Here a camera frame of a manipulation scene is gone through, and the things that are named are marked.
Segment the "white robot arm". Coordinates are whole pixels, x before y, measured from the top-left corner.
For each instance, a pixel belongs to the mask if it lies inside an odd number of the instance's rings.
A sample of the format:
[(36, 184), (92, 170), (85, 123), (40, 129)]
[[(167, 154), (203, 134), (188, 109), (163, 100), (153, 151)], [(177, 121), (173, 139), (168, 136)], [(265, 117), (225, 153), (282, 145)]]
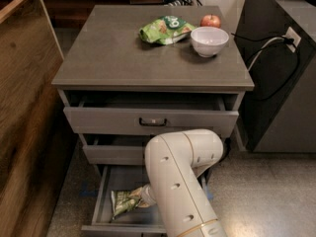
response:
[(221, 139), (208, 129), (164, 133), (147, 143), (145, 201), (157, 204), (168, 237), (227, 237), (198, 182), (222, 154)]

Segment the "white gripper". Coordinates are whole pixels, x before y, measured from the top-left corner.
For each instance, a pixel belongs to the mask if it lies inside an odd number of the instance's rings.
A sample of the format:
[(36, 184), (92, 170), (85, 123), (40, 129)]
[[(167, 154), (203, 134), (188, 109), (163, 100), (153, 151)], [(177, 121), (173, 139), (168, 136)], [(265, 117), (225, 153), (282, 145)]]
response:
[(156, 204), (155, 195), (150, 184), (131, 191), (130, 195), (136, 198), (141, 197), (141, 202), (138, 204), (140, 208), (146, 208)]

